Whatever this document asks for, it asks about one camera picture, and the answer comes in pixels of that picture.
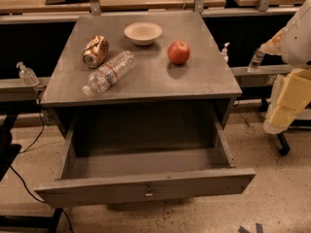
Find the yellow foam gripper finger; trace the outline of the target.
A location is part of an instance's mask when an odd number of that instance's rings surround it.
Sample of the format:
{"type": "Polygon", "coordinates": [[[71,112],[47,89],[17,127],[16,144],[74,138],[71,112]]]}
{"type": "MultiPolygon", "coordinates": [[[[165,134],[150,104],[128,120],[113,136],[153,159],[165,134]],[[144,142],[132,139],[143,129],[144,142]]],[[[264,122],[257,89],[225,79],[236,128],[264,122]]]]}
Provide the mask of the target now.
{"type": "Polygon", "coordinates": [[[287,76],[278,75],[271,92],[263,123],[268,134],[279,134],[288,129],[297,116],[311,102],[311,71],[293,69],[287,76]]]}

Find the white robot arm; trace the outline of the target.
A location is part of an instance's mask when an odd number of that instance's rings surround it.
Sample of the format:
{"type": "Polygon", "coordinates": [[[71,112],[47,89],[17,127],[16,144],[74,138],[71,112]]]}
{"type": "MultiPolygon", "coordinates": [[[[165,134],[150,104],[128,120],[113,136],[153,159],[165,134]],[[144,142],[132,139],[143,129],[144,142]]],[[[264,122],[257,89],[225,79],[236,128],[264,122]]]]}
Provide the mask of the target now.
{"type": "Polygon", "coordinates": [[[311,102],[311,0],[305,1],[287,25],[259,49],[280,55],[293,67],[286,77],[277,76],[263,124],[266,133],[279,134],[311,102]]]}

